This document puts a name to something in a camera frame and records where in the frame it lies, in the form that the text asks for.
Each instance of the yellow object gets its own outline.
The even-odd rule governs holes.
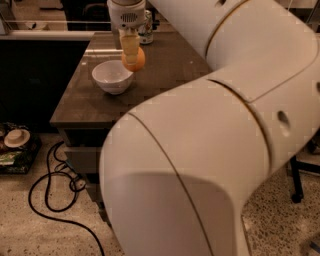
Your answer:
[[[136,29],[120,30],[120,42],[129,65],[137,62],[140,37]]]
[[[126,61],[126,55],[124,54],[124,52],[122,53],[121,60],[122,60],[123,66],[131,72],[139,71],[144,67],[144,64],[146,63],[146,57],[141,47],[138,48],[137,60],[134,64],[129,64]]]

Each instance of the speckled floor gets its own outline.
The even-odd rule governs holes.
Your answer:
[[[28,205],[28,193],[32,184],[46,174],[46,154],[51,146],[61,141],[57,134],[41,134],[42,147],[27,175],[0,176],[0,256],[20,255],[101,255],[96,241],[86,230],[67,223],[55,222],[36,215]],[[69,181],[53,177],[52,207],[64,207],[72,199]],[[123,255],[108,225],[98,213],[98,207],[86,191],[79,195],[77,203],[64,213],[50,213],[44,206],[46,181],[34,191],[33,204],[37,210],[50,216],[80,222],[99,238],[105,255]]]
[[[40,136],[43,146],[29,173],[0,176],[0,256],[100,255],[95,240],[84,229],[44,219],[30,209],[29,189],[46,173],[45,159],[49,148],[61,140],[57,134]],[[62,149],[58,154],[61,158],[64,157]],[[318,158],[320,156],[313,156],[313,162]],[[291,202],[292,179],[285,168],[274,173],[250,198],[243,218],[252,255],[320,255],[310,247],[311,241],[320,245],[320,177],[309,174],[301,174],[301,177],[305,198],[300,204]],[[105,255],[123,255],[112,230],[101,220],[98,207],[85,191],[80,193],[72,209],[53,214],[44,207],[44,189],[45,182],[42,182],[35,190],[36,209],[88,226],[100,239]],[[65,206],[71,196],[68,181],[55,177],[52,206]]]

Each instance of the small white object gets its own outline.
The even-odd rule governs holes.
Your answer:
[[[109,60],[96,66],[92,77],[102,90],[110,94],[123,93],[132,83],[133,72],[127,70],[121,60]]]
[[[146,1],[108,1],[109,14],[118,29],[138,28],[144,23]]]
[[[14,129],[4,138],[4,144],[9,148],[17,148],[26,144],[30,139],[30,133],[25,129]]]

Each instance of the glass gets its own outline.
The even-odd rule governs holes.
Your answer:
[[[11,30],[110,31],[105,0],[0,0]]]

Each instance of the black chair leg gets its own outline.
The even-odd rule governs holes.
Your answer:
[[[304,195],[296,156],[290,159],[290,165],[295,188],[295,194],[292,195],[291,199],[294,203],[301,203],[301,200],[303,199]]]

